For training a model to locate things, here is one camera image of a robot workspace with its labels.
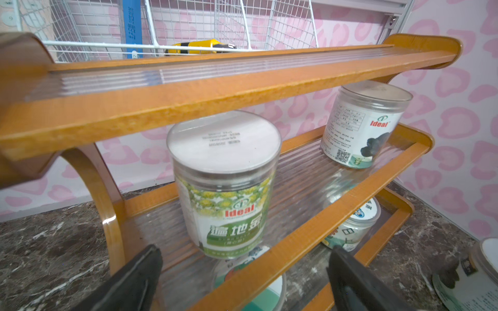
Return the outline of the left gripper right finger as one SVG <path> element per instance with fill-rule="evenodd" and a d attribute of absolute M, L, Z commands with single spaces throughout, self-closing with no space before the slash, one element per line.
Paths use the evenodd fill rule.
<path fill-rule="evenodd" d="M 327 271 L 337 310 L 415 310 L 340 246 Z"/>

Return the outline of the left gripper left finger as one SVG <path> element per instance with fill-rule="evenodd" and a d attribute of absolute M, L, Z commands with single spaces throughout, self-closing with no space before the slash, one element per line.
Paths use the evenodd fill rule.
<path fill-rule="evenodd" d="M 150 244 L 73 310 L 150 310 L 163 266 L 159 248 Z"/>

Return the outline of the white label jar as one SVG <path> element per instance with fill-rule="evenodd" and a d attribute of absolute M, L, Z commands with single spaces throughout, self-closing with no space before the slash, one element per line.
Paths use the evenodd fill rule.
<path fill-rule="evenodd" d="M 322 136 L 323 153 L 346 167 L 371 167 L 412 99 L 402 88 L 373 80 L 341 86 Z"/>
<path fill-rule="evenodd" d="M 485 238 L 432 277 L 448 310 L 497 310 L 497 238 Z"/>

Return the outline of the green label jar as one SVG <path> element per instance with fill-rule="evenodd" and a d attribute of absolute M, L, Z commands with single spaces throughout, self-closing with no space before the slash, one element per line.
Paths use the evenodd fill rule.
<path fill-rule="evenodd" d="M 190 239 L 234 259 L 262 239 L 282 140 L 267 119 L 236 110 L 175 124 L 167 136 Z"/>

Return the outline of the sunflower label jar bottom right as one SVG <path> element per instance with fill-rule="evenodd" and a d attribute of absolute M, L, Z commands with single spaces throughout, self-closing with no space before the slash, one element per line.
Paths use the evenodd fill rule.
<path fill-rule="evenodd" d="M 352 252 L 377 223 L 380 216 L 381 207 L 376 198 L 371 198 L 337 229 L 334 229 L 322 243 L 330 249 L 341 246 L 347 252 Z"/>

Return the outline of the orange wooden three-tier shelf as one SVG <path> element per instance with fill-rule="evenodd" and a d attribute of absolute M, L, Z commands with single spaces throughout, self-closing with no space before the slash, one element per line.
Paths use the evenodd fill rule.
<path fill-rule="evenodd" d="M 105 231 L 110 271 L 144 250 L 161 256 L 153 310 L 206 282 L 215 251 L 240 238 L 271 247 L 248 269 L 189 303 L 188 310 L 239 310 L 370 198 L 394 214 L 359 250 L 369 265 L 413 206 L 388 183 L 433 147 L 400 124 L 395 158 L 337 179 L 318 148 L 325 129 L 288 141 L 246 108 L 363 80 L 388 82 L 439 69 L 462 54 L 460 40 L 395 34 L 382 45 L 231 52 L 108 62 L 55 63 L 28 32 L 1 35 L 1 186 L 42 177 L 58 157 L 83 179 Z M 179 124 L 176 183 L 124 199 L 97 142 Z"/>

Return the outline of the yellow black utility knife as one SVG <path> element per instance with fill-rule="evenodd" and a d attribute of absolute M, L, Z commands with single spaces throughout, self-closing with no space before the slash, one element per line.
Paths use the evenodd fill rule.
<path fill-rule="evenodd" d="M 226 50 L 237 49 L 234 44 L 224 44 L 216 39 L 190 41 L 174 44 L 174 47 L 187 47 L 188 49 L 166 49 L 164 55 L 174 54 L 217 54 L 225 53 Z"/>

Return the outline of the blue book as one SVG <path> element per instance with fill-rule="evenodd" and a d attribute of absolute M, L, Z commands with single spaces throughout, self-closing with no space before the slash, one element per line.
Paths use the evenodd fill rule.
<path fill-rule="evenodd" d="M 141 45 L 141 2 L 139 0 L 123 0 L 121 2 L 122 42 L 127 45 Z"/>

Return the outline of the white orange calculator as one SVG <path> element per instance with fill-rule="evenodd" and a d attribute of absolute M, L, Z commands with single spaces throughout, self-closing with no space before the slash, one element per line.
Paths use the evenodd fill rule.
<path fill-rule="evenodd" d="M 50 1 L 1 1 L 1 32 L 50 34 L 52 22 Z"/>

